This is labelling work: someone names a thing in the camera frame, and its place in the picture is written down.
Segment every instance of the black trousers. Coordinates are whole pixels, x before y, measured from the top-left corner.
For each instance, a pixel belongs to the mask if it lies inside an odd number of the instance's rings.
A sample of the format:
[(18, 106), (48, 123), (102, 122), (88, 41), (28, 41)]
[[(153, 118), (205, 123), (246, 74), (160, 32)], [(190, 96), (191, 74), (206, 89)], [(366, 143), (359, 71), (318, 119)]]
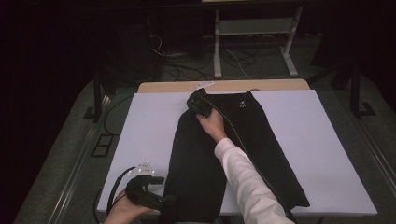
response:
[[(244, 150), (285, 211), (309, 206), (262, 106), (250, 91), (206, 97), (224, 116), (227, 136)], [(219, 215), (226, 177), (214, 155), (215, 141), (188, 110), (178, 122), (164, 195), (177, 203), (165, 207), (159, 223), (207, 222)]]

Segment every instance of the white tabletop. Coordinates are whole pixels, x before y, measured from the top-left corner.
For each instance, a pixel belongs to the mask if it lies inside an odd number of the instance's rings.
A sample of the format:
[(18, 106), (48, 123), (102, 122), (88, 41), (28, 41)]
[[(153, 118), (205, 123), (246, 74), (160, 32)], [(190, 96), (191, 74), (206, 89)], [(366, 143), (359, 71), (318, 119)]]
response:
[[(347, 157), (315, 91), (253, 91), (296, 174), (310, 207), (296, 215), (372, 215), (376, 210)], [(190, 92), (137, 93), (125, 121), (97, 209), (127, 168), (150, 161), (155, 175), (167, 176), (178, 119)], [(119, 190), (133, 176), (125, 176)], [(163, 185), (152, 192), (163, 195)], [(238, 214), (227, 184), (221, 213)]]

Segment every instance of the fabric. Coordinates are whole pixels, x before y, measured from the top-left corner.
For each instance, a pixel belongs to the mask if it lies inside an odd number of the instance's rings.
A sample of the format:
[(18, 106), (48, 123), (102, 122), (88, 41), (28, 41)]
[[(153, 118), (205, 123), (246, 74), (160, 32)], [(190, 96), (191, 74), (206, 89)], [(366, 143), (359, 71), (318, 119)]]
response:
[(286, 218), (282, 205), (262, 181), (247, 154), (229, 138), (219, 141), (215, 155), (236, 194), (245, 223), (293, 223)]
[[(246, 152), (284, 209), (309, 206), (251, 92), (212, 94), (206, 99), (223, 115), (227, 136)], [(223, 168), (213, 154), (215, 147), (215, 141), (204, 132), (195, 114), (186, 111), (177, 125), (164, 190), (164, 195), (177, 195), (177, 203), (163, 209), (159, 223), (215, 221), (226, 185)]]

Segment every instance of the white sleeve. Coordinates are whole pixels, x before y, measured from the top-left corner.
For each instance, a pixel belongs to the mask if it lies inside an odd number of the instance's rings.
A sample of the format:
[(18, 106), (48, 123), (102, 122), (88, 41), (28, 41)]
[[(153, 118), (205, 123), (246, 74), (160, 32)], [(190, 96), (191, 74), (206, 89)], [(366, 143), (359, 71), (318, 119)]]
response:
[(215, 155), (236, 194), (245, 223), (293, 223), (241, 148), (224, 138), (216, 145)]

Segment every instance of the hand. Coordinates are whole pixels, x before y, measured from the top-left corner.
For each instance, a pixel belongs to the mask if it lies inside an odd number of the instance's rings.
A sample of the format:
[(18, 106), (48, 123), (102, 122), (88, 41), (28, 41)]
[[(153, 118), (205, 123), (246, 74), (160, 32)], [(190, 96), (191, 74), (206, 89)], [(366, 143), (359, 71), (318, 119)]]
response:
[(197, 114), (196, 117), (204, 128), (204, 131), (212, 136), (216, 143), (227, 137), (224, 132), (223, 116), (215, 108), (212, 108), (212, 111), (207, 118), (200, 114)]
[(136, 205), (129, 201), (124, 190), (120, 192), (114, 202), (115, 203), (105, 220), (105, 224), (129, 224), (136, 217), (152, 211), (150, 208), (142, 205)]

